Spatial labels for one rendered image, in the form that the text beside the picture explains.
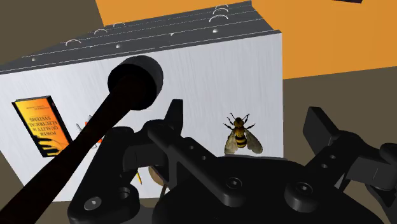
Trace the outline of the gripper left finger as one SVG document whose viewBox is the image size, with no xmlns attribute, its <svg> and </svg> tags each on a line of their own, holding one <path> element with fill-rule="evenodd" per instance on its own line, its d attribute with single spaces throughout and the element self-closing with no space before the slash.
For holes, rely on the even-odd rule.
<svg viewBox="0 0 397 224">
<path fill-rule="evenodd" d="M 68 209 L 70 224 L 219 223 L 215 208 L 237 207 L 243 197 L 223 171 L 221 159 L 192 138 L 181 137 L 183 100 L 174 99 L 162 120 L 109 129 Z M 140 167 L 152 166 L 170 191 L 152 209 L 140 203 L 130 182 Z"/>
</svg>

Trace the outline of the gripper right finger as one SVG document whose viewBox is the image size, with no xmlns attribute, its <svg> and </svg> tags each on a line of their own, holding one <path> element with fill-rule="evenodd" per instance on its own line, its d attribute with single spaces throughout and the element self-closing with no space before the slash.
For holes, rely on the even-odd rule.
<svg viewBox="0 0 397 224">
<path fill-rule="evenodd" d="M 303 135 L 315 156 L 286 185 L 287 205 L 307 224 L 384 224 L 346 195 L 351 181 L 363 183 L 390 224 L 397 224 L 397 143 L 374 148 L 340 130 L 320 107 L 309 107 Z"/>
</svg>

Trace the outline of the tan round object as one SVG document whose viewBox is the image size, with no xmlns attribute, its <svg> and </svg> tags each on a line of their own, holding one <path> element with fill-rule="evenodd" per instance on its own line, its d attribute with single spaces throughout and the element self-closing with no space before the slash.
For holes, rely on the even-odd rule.
<svg viewBox="0 0 397 224">
<path fill-rule="evenodd" d="M 149 171 L 149 174 L 150 174 L 152 180 L 156 184 L 158 184 L 162 187 L 162 190 L 161 190 L 160 196 L 159 196 L 159 198 L 161 199 L 167 193 L 168 186 L 164 183 L 162 178 L 155 172 L 155 170 L 152 168 L 152 166 L 148 167 L 148 171 Z"/>
</svg>

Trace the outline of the yellow and black bee figure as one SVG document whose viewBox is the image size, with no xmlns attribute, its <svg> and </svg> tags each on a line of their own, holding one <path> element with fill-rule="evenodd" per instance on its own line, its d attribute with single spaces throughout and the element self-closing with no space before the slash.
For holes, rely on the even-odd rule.
<svg viewBox="0 0 397 224">
<path fill-rule="evenodd" d="M 227 137 L 224 153 L 234 154 L 239 148 L 247 147 L 255 154 L 261 154 L 263 152 L 263 146 L 259 142 L 258 138 L 255 137 L 249 130 L 255 126 L 255 124 L 245 127 L 249 114 L 245 117 L 234 117 L 231 113 L 234 121 L 228 118 L 228 121 L 233 127 L 224 123 L 224 125 L 231 130 Z"/>
</svg>

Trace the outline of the silver chest of drawers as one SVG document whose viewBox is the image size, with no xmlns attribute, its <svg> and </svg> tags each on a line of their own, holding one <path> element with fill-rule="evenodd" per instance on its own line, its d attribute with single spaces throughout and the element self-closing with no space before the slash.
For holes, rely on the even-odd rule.
<svg viewBox="0 0 397 224">
<path fill-rule="evenodd" d="M 13 101 L 49 95 L 76 137 L 108 95 L 111 70 L 136 55 L 160 64 L 164 84 L 151 107 L 121 126 L 138 131 L 182 99 L 182 136 L 212 154 L 224 154 L 228 116 L 247 115 L 263 155 L 283 155 L 282 34 L 246 1 L 108 25 L 0 66 L 0 152 L 22 183 L 48 159 Z"/>
</svg>

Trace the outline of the orange and white small object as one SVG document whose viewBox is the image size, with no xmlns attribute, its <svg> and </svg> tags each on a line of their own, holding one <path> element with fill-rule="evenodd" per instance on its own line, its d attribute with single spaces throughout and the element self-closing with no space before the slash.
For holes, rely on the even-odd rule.
<svg viewBox="0 0 397 224">
<path fill-rule="evenodd" d="M 83 128 L 87 125 L 88 121 L 92 118 L 92 115 L 88 115 L 87 119 L 84 123 L 84 125 L 80 125 L 79 123 L 75 123 L 75 126 L 78 130 L 78 132 L 81 132 L 83 130 Z M 100 146 L 100 144 L 102 143 L 102 138 L 100 138 L 93 146 L 92 149 L 94 148 L 98 148 Z"/>
</svg>

